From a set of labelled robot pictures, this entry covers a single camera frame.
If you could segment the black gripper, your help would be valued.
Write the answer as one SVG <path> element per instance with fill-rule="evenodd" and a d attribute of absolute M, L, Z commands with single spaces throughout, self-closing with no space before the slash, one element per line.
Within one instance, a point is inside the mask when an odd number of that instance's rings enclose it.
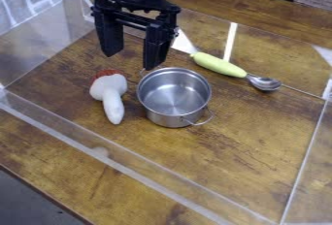
<path fill-rule="evenodd" d="M 145 30 L 144 69 L 160 65 L 176 35 L 180 8 L 166 0 L 95 0 L 91 10 L 103 54 L 111 57 L 123 49 L 123 25 L 127 25 Z"/>

